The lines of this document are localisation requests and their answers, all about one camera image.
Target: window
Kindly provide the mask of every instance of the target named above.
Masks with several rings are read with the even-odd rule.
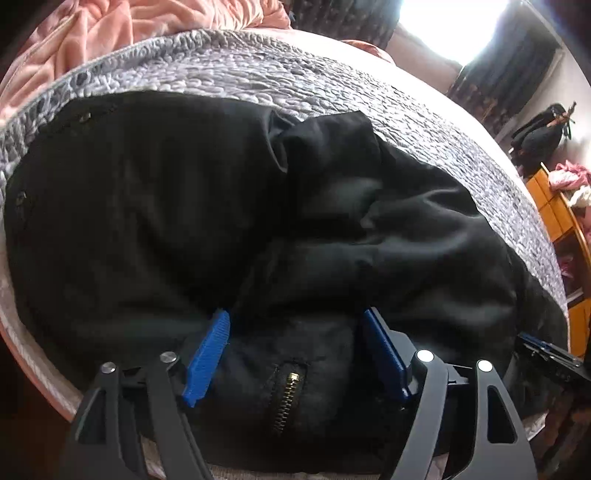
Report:
[[[439,55],[466,65],[486,46],[508,0],[404,0],[400,23]]]

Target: gold zipper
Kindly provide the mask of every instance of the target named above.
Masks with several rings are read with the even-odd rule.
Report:
[[[290,416],[291,407],[293,406],[294,396],[296,394],[297,386],[300,383],[300,375],[292,372],[287,376],[287,382],[283,389],[283,396],[279,402],[279,408],[277,415],[275,416],[275,422],[273,422],[273,432],[276,435],[281,435],[287,419]]]

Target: wall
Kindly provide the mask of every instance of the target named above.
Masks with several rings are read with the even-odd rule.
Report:
[[[398,24],[386,51],[396,65],[445,94],[462,69],[455,61],[439,56]]]
[[[566,50],[551,76],[519,114],[521,126],[552,103],[561,103],[568,109],[573,101],[577,107],[571,124],[572,140],[563,139],[556,150],[553,163],[566,159],[591,168],[591,86],[572,54]]]

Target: gray quilted blanket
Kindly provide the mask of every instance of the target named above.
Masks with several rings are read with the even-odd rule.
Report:
[[[477,143],[391,85],[251,32],[196,30],[153,38],[62,77],[0,131],[0,203],[8,177],[39,127],[69,100],[144,89],[246,100],[302,120],[362,111],[387,141],[458,179],[491,227],[566,312],[558,263],[540,216]]]

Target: dark curtain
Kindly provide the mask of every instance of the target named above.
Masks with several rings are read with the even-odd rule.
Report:
[[[385,50],[403,0],[285,0],[298,30],[336,40],[363,40]]]
[[[530,8],[512,1],[493,39],[462,69],[447,95],[496,135],[540,86],[557,49]]]

